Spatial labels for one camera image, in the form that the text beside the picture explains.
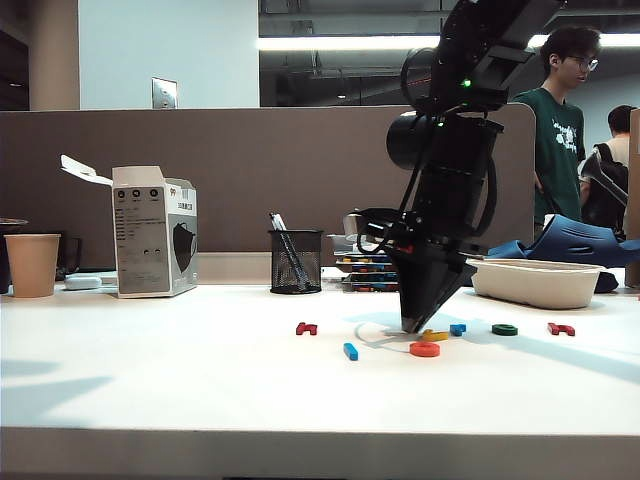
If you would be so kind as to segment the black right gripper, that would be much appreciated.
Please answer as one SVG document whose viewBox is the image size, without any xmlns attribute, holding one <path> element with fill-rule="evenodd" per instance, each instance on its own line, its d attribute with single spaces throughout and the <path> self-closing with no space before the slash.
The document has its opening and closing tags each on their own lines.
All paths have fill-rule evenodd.
<svg viewBox="0 0 640 480">
<path fill-rule="evenodd" d="M 407 187 L 410 208 L 401 203 L 387 228 L 387 254 L 398 276 L 401 328 L 417 333 L 477 269 L 465 260 L 488 252 L 479 238 L 489 226 L 489 170 L 416 166 Z"/>
</svg>

